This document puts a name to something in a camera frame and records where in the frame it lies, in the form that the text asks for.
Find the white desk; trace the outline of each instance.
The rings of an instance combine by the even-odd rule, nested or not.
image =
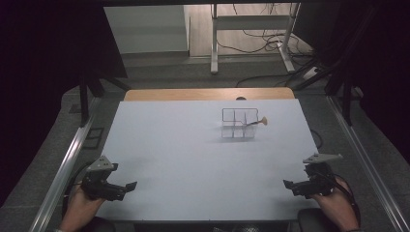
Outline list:
[[[221,138],[223,108],[258,108],[268,126],[249,140]],[[312,200],[282,180],[304,181],[302,159],[317,153],[297,100],[123,101],[102,154],[119,168],[108,182],[137,181],[99,217],[126,221],[296,219]]]

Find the person's left hand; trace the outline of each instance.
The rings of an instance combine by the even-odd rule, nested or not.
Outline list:
[[[104,201],[101,198],[90,200],[81,186],[76,186],[59,229],[64,232],[79,231],[93,219]]]

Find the wall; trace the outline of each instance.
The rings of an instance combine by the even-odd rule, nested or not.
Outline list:
[[[121,54],[188,51],[184,6],[104,10]]]

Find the table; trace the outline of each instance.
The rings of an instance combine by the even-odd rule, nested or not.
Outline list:
[[[221,138],[225,107],[255,107],[270,123],[258,126],[254,138]],[[317,205],[294,197],[282,180],[306,180],[302,160],[314,153],[288,88],[131,90],[102,154],[119,163],[108,182],[138,185],[123,201],[102,205],[98,216],[132,222],[296,219],[300,209]]]

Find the person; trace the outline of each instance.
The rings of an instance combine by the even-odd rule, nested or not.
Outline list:
[[[337,182],[345,189],[347,184],[340,178]],[[349,204],[346,196],[337,188],[327,196],[312,195],[311,198],[317,201],[323,213],[338,227],[340,232],[362,231],[359,228],[359,222]],[[103,204],[104,199],[90,200],[80,186],[75,187],[72,198],[69,203],[60,227],[57,231],[77,232],[87,225],[97,213],[97,210]]]

